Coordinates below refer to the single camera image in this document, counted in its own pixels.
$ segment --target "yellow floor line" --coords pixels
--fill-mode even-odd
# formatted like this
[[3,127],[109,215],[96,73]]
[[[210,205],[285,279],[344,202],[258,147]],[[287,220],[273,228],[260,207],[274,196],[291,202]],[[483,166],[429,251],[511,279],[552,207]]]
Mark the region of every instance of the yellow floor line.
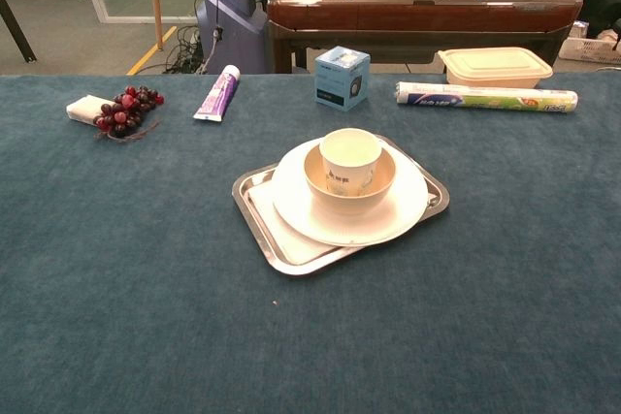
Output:
[[[170,38],[175,31],[177,31],[177,27],[172,26],[171,29],[166,31],[166,34],[162,37],[162,41],[163,42],[168,41],[168,38]],[[153,47],[145,55],[143,55],[143,58],[141,58],[139,61],[137,61],[134,64],[134,66],[129,70],[129,72],[127,72],[126,76],[131,77],[132,75],[136,75],[136,72],[138,72],[141,68],[143,68],[143,65],[145,65],[148,62],[148,60],[156,52],[157,52],[157,44],[154,44]]]

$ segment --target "paper cup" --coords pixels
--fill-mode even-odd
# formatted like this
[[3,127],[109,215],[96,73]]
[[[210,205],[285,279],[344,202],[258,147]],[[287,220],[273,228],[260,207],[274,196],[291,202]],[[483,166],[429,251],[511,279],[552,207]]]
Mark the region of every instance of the paper cup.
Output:
[[326,135],[319,145],[328,191],[361,196],[373,181],[381,145],[375,135],[343,128]]

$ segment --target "cling film roll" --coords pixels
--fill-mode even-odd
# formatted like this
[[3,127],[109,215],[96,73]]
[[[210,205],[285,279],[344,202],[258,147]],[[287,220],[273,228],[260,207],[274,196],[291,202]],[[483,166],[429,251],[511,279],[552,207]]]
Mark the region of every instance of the cling film roll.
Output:
[[397,104],[501,109],[506,111],[574,111],[578,96],[573,91],[469,87],[454,84],[397,82]]

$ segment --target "plastic container lid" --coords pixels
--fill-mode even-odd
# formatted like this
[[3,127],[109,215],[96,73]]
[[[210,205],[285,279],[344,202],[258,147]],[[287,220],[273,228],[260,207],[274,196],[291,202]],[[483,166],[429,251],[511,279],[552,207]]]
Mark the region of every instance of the plastic container lid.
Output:
[[462,48],[438,54],[460,80],[539,80],[552,76],[552,67],[525,48]]

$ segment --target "white napkin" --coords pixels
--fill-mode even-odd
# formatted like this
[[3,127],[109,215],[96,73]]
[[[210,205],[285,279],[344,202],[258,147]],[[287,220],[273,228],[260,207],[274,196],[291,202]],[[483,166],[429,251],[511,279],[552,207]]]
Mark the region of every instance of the white napkin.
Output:
[[274,208],[270,181],[253,186],[248,195],[290,264],[305,264],[338,247],[305,237],[282,220]]
[[101,113],[101,106],[103,104],[114,105],[114,102],[107,101],[100,97],[85,96],[67,106],[67,115],[72,120],[81,121],[88,125],[93,125],[93,118]]

